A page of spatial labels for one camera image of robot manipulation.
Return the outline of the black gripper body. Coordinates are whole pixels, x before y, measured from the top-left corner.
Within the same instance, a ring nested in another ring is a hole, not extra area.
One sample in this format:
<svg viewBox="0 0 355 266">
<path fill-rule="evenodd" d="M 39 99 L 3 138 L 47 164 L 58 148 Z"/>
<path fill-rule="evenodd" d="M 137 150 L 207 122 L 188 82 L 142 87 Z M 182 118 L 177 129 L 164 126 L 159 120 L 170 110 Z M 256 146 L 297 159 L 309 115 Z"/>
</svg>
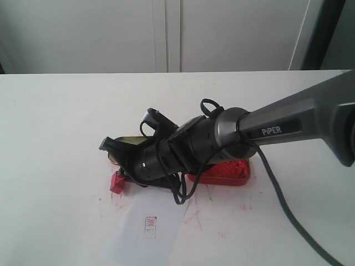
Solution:
<svg viewBox="0 0 355 266">
<path fill-rule="evenodd" d="M 192 127 L 178 128 L 169 136 L 147 137 L 121 164 L 139 186 L 178 190 L 178 173 L 197 174 L 200 160 L 191 143 Z"/>
</svg>

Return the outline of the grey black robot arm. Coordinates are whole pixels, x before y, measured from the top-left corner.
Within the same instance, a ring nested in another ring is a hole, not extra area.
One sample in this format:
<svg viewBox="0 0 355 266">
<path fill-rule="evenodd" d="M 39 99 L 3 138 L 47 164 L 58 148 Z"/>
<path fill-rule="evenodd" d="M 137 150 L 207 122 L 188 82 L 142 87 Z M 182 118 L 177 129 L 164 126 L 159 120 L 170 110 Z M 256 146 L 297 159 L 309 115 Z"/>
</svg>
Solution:
<svg viewBox="0 0 355 266">
<path fill-rule="evenodd" d="M 246 159 L 256 146 L 322 139 L 344 166 L 354 164 L 354 71 L 335 76 L 253 112 L 216 105 L 182 126 L 149 109 L 154 134 L 135 145 L 105 138 L 106 151 L 124 176 L 142 186 L 172 189 L 177 173 Z"/>
</svg>

